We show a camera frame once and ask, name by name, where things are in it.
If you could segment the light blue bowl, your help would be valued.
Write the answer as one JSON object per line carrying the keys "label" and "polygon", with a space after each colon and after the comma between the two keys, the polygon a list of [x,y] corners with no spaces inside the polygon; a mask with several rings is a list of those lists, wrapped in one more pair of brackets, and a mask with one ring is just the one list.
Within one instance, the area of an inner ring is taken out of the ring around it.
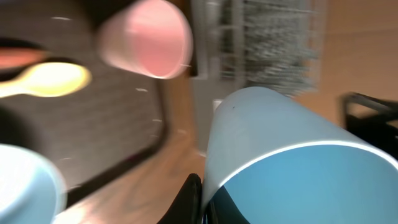
{"label": "light blue bowl", "polygon": [[1,224],[49,224],[66,207],[67,186],[47,158],[1,144]]}

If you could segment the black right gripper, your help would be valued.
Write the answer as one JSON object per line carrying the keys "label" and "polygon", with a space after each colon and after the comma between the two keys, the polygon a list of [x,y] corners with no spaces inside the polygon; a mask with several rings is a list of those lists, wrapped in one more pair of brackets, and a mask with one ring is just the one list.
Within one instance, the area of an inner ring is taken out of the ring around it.
{"label": "black right gripper", "polygon": [[[391,124],[397,121],[397,102],[360,93],[345,94],[340,100],[345,130],[397,158],[397,126]],[[376,113],[359,118],[350,113],[353,105],[364,106]]]}

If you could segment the light blue plastic cup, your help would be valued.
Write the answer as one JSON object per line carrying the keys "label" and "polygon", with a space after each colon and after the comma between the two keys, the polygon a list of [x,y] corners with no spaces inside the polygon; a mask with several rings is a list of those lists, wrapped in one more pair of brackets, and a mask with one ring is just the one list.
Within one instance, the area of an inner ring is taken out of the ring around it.
{"label": "light blue plastic cup", "polygon": [[396,223],[397,161],[280,93],[214,113],[202,211],[222,223]]}

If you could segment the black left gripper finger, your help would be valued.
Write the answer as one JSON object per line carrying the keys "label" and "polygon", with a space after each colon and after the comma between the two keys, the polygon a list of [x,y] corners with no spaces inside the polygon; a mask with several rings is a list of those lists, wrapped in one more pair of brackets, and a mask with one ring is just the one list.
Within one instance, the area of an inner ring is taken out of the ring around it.
{"label": "black left gripper finger", "polygon": [[198,224],[201,222],[201,178],[190,174],[158,224]]}

